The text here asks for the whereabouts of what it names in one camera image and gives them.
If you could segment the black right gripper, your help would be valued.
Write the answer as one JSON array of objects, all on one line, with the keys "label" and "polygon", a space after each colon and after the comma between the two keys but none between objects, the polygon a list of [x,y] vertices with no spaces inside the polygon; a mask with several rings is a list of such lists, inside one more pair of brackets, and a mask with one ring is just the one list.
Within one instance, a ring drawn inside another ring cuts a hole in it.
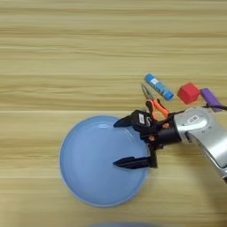
[{"label": "black right gripper", "polygon": [[[146,132],[140,134],[140,138],[147,144],[148,157],[126,157],[115,161],[113,164],[120,168],[157,168],[156,151],[165,145],[172,145],[181,142],[181,138],[176,130],[174,113],[170,113],[168,118],[162,121],[153,121],[151,127]],[[115,128],[131,126],[131,116],[120,118],[114,125]]]}]

